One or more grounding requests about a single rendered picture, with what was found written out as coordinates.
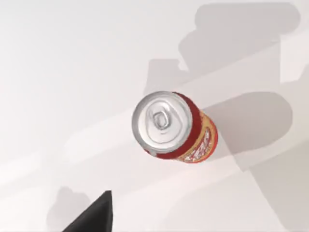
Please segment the red and yellow can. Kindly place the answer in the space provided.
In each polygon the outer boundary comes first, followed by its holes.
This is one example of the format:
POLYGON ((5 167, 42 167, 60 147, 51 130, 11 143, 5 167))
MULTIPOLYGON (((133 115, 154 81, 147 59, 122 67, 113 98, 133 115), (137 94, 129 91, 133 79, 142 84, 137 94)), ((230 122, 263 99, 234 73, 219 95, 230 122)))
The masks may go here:
POLYGON ((163 160, 203 162, 218 144, 214 122, 190 98, 178 92, 146 95, 137 104, 131 125, 140 146, 163 160))

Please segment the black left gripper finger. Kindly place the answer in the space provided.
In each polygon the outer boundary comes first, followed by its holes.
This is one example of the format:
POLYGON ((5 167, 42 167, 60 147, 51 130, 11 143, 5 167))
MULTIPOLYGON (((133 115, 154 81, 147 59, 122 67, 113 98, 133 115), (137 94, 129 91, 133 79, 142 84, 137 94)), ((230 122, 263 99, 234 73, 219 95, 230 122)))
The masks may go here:
POLYGON ((112 232, 112 191, 107 190, 62 232, 112 232))

